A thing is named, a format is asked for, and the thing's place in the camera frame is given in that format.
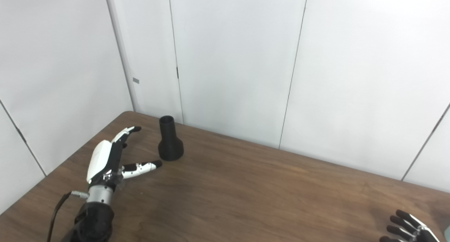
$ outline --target cable connector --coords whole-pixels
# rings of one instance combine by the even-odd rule
[[[70,194],[73,196],[76,196],[76,197],[83,198],[83,199],[87,199],[89,197],[88,193],[80,192],[80,191],[72,191],[72,192],[70,192]]]

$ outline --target wooden table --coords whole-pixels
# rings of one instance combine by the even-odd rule
[[[86,191],[97,143],[133,125],[143,129],[128,138],[122,163],[158,159],[158,119],[121,114],[0,216],[0,241],[45,241],[61,195]],[[111,242],[376,242],[396,209],[416,215],[444,241],[447,193],[185,125],[177,133],[185,144],[180,160],[114,193]],[[82,203],[66,201],[52,241],[71,228]]]

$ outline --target black cylindrical object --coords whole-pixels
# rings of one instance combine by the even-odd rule
[[[159,142],[159,157],[165,161],[174,161],[181,158],[185,149],[183,142],[177,138],[175,132],[175,121],[170,115],[165,115],[159,119],[159,129],[162,140]]]

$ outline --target robotic hand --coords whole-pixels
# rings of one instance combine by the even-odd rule
[[[62,242],[107,242],[109,240],[114,218],[110,203],[116,186],[124,178],[139,176],[162,165],[160,160],[119,165],[122,149],[127,147],[125,141],[131,133],[140,130],[141,127],[124,128],[112,141],[103,140],[95,147],[86,178],[89,193],[72,191],[62,197],[53,212],[47,242],[51,239],[56,213],[70,195],[85,198],[86,203],[81,207],[73,228]]]
[[[391,216],[391,222],[402,226],[403,229],[397,226],[388,225],[387,231],[398,235],[405,240],[384,236],[380,238],[380,242],[439,242],[433,232],[413,215],[402,210],[397,210],[396,215],[397,216]]]

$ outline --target white wall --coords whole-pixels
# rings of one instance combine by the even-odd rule
[[[278,147],[305,0],[171,0],[187,125]]]
[[[447,113],[404,181],[450,192],[450,115]]]
[[[132,109],[106,0],[0,0],[0,23],[0,99],[48,174]]]
[[[183,123],[169,0],[109,1],[136,111]]]
[[[0,106],[0,214],[44,178],[44,173]]]
[[[281,149],[400,179],[449,102],[450,0],[307,0]]]

